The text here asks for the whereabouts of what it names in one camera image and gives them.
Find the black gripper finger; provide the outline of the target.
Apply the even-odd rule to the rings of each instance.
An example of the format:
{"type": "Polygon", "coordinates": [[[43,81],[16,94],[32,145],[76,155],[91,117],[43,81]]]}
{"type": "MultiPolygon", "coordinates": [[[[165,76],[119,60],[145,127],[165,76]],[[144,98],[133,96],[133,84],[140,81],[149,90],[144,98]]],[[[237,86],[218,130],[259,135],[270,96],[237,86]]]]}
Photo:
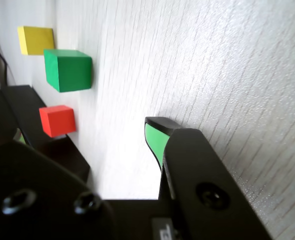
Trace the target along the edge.
{"type": "Polygon", "coordinates": [[[160,116],[144,120],[182,240],[269,240],[269,232],[203,133],[160,116]]]}
{"type": "Polygon", "coordinates": [[[72,173],[0,135],[0,240],[115,240],[110,207],[72,173]]]}

